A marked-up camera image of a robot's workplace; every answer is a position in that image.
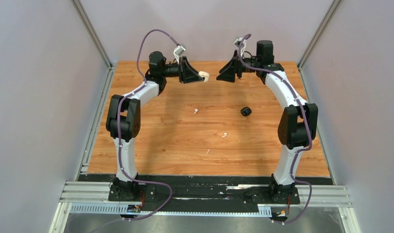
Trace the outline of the black earbud charging case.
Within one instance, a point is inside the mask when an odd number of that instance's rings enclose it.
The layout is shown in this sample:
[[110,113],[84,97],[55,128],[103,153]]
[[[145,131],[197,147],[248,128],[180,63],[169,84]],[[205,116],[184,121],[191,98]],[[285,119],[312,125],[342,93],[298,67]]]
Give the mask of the black earbud charging case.
[[252,113],[252,110],[249,107],[244,107],[240,110],[240,113],[241,113],[241,115],[247,117]]

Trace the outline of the white earbud charging case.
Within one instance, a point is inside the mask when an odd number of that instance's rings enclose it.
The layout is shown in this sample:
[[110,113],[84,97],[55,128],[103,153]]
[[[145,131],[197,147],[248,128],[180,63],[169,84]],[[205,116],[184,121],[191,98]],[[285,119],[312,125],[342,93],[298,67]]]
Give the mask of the white earbud charging case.
[[207,82],[210,78],[210,74],[208,72],[205,71],[199,71],[198,75],[202,78],[203,82]]

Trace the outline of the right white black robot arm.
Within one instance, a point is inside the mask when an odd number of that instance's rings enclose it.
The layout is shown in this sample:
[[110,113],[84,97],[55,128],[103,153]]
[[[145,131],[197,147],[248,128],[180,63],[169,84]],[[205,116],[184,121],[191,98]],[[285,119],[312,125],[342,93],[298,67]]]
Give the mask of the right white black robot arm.
[[282,144],[276,171],[271,176],[267,196],[273,202],[282,202],[295,191],[295,176],[303,152],[312,148],[316,137],[318,107],[308,103],[295,90],[282,66],[274,62],[273,43],[270,40],[257,42],[256,55],[244,57],[246,40],[234,41],[237,49],[231,60],[220,69],[216,79],[233,83],[243,73],[255,73],[275,95],[282,107],[278,126],[278,138]]

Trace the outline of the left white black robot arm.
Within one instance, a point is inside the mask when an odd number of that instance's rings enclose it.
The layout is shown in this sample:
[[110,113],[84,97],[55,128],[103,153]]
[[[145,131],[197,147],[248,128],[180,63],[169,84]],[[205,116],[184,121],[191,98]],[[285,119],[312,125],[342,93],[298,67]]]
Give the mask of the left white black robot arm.
[[207,82],[210,75],[195,70],[185,56],[179,57],[176,62],[167,62],[160,51],[154,51],[148,57],[148,70],[141,85],[129,93],[111,97],[106,130],[113,139],[117,156],[117,173],[111,185],[111,194],[127,200],[139,197],[135,139],[141,128],[141,108],[159,96],[165,89],[166,79],[172,77],[186,84]]

